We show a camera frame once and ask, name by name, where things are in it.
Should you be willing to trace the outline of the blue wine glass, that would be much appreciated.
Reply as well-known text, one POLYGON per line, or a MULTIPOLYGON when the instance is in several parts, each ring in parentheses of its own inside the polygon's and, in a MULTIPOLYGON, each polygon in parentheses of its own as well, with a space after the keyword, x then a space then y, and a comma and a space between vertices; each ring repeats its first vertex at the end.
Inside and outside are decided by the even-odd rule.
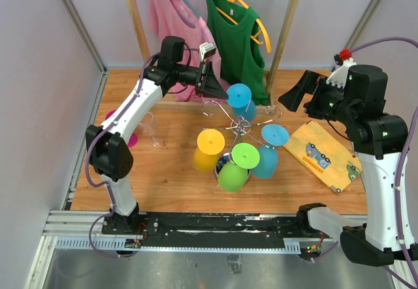
POLYGON ((257 109, 251 99, 251 90, 245 84, 234 84, 227 90, 227 103, 232 108, 235 118, 243 117, 252 122, 257 114, 257 109))
POLYGON ((288 131, 278 124, 264 126, 261 136, 265 143, 257 148, 260 161, 256 167, 251 169, 251 172, 255 177, 269 179, 275 174, 278 167, 278 148, 285 145, 290 136, 288 131))

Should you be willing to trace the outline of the yellow clothes hanger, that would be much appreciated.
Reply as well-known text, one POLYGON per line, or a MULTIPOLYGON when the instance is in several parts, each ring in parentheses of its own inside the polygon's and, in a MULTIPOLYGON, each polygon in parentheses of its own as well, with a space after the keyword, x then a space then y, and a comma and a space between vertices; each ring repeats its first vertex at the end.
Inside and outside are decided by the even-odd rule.
POLYGON ((206 2, 211 17, 216 18, 223 25, 238 29, 238 27, 244 26, 245 21, 252 21, 249 30, 249 38, 252 43, 258 46, 265 45, 267 53, 272 51, 272 44, 266 27, 258 13, 244 0, 206 0, 206 2))

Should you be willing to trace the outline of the pink t-shirt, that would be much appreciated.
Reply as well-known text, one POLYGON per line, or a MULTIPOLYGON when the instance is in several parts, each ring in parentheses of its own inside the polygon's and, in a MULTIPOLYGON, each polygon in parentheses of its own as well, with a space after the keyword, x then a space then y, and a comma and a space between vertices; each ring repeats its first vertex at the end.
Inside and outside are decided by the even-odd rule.
MULTIPOLYGON (((214 38, 210 32, 205 20, 201 17, 196 24, 196 28, 189 28, 178 16, 174 9, 174 2, 170 0, 148 0, 148 26, 153 34, 155 34, 160 43, 169 35, 183 38, 185 43, 191 49, 198 49, 204 42, 211 42, 215 45, 214 38)), ((200 55, 198 52, 191 52, 192 67, 199 67, 200 55)), ((210 61, 213 64, 214 74, 218 82, 222 87, 227 90, 230 85, 223 79, 221 79, 221 56, 218 50, 210 57, 210 61)), ((197 102, 206 102, 206 98, 198 97, 195 94, 195 87, 189 85, 187 89, 180 93, 174 94, 174 100, 176 102, 186 102, 194 100, 197 102)))

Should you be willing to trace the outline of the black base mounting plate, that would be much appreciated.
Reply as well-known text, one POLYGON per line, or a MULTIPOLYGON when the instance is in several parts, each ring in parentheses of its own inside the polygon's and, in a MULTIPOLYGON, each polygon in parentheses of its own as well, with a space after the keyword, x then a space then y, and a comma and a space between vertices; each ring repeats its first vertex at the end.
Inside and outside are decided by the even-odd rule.
POLYGON ((288 239, 319 241, 325 235, 302 229, 296 215, 259 213, 139 213, 132 219, 113 215, 103 234, 138 236, 149 247, 195 249, 280 249, 288 239))

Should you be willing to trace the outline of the magenta plastic wine glass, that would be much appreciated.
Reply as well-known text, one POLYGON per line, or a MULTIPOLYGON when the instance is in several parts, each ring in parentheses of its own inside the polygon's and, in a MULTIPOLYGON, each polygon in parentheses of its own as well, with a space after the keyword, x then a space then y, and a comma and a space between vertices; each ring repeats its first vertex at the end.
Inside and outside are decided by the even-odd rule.
MULTIPOLYGON (((116 110, 111 110, 110 112, 108 112, 107 115, 106 115, 106 117, 105 117, 105 120, 107 120, 109 117, 111 117, 115 113, 115 111, 116 110)), ((128 143, 127 143, 127 147, 128 148, 132 148, 133 146, 135 146, 137 144, 137 142, 138 142, 138 136, 134 132, 130 136, 130 139, 129 139, 128 143)))

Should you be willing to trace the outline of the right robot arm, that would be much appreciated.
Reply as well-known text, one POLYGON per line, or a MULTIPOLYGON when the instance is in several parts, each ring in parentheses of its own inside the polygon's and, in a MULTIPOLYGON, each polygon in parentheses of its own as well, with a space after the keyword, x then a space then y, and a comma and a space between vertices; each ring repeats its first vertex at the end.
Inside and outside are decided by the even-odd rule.
POLYGON ((297 232, 310 237, 321 231, 339 242, 345 256, 366 266, 389 266, 417 260, 412 235, 404 168, 412 127, 384 112, 388 76, 379 67, 339 67, 330 76, 307 70, 279 102, 289 111, 303 106, 308 117, 337 121, 346 127, 367 201, 367 221, 357 224, 326 205, 308 204, 297 213, 297 232))

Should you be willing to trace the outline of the green tank top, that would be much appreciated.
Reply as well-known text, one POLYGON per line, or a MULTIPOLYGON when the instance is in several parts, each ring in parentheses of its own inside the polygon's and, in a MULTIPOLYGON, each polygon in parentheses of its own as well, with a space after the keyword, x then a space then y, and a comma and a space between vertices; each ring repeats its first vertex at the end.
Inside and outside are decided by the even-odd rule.
POLYGON ((221 56, 221 78, 233 84, 247 85, 256 105, 266 106, 269 97, 263 83, 265 61, 259 46, 249 38, 250 24, 245 21, 243 27, 231 27, 211 17, 207 8, 207 26, 215 40, 221 56))

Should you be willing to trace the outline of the chrome wine glass rack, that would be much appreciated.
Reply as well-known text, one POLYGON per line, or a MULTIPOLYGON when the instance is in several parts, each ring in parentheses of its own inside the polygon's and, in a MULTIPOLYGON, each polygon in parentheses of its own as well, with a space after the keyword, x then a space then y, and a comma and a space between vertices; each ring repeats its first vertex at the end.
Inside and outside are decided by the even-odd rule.
MULTIPOLYGON (((271 118, 266 121, 259 121, 255 123, 254 121, 246 121, 243 117, 240 119, 233 117, 231 119, 231 124, 228 127, 221 128, 221 130, 229 130, 234 134, 234 140, 228 152, 228 161, 230 159, 230 152, 233 146, 240 142, 249 143, 254 145, 256 148, 265 143, 261 136, 262 128, 268 124, 277 124, 276 121, 282 116, 282 110, 279 106, 270 105, 265 106, 263 112, 266 115, 270 115, 271 118)), ((251 175, 253 174, 250 170, 248 172, 248 176, 251 175)))

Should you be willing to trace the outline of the aluminium frame rail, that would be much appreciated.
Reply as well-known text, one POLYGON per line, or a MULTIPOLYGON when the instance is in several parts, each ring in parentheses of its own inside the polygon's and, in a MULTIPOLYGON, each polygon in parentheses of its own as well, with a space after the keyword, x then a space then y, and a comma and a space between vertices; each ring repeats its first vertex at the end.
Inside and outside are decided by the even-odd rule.
POLYGON ((323 204, 301 206, 295 215, 51 211, 43 235, 63 248, 97 251, 110 258, 138 252, 301 253, 323 255, 335 241, 352 261, 390 264, 402 253, 404 234, 382 217, 348 217, 323 204))

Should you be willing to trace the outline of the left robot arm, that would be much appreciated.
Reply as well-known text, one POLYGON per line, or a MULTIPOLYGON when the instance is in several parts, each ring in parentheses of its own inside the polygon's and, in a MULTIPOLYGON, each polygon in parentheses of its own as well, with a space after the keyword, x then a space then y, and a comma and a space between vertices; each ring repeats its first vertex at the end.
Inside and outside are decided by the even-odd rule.
POLYGON ((93 169, 101 178, 100 183, 94 183, 87 175, 88 182, 94 188, 106 187, 110 197, 106 217, 124 233, 132 234, 140 226, 139 206, 129 180, 133 156, 127 143, 132 133, 177 83, 194 86, 200 97, 226 100, 228 95, 210 60, 215 54, 216 46, 211 42, 193 49, 183 38, 165 37, 160 51, 144 63, 136 85, 118 109, 99 126, 86 129, 85 173, 93 169))

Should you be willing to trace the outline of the clear wine glass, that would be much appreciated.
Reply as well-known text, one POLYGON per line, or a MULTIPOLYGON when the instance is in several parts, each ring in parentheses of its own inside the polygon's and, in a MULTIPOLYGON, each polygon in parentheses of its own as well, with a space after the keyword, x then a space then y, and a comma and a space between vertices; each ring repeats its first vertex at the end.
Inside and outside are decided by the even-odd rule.
POLYGON ((138 128, 144 136, 147 136, 154 147, 162 146, 161 138, 157 133, 157 121, 151 112, 147 112, 138 124, 138 128))

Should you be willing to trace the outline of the yellow plastic wine glass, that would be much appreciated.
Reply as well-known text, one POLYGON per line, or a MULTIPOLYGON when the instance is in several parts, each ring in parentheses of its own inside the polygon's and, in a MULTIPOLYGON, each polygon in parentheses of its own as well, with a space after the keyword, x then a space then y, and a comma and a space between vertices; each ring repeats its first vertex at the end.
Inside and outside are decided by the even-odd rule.
POLYGON ((211 172, 219 154, 225 147, 225 138, 216 129, 205 129, 197 137, 197 148, 193 153, 193 167, 199 172, 211 172))

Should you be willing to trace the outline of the green plastic wine glass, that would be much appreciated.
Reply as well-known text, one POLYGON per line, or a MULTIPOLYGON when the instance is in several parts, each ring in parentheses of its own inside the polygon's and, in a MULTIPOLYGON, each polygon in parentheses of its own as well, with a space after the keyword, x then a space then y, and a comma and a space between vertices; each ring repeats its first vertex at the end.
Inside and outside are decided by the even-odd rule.
POLYGON ((218 173, 219 186, 227 192, 239 191, 247 181, 248 172, 260 162, 260 154, 254 145, 240 142, 233 146, 229 161, 218 173))

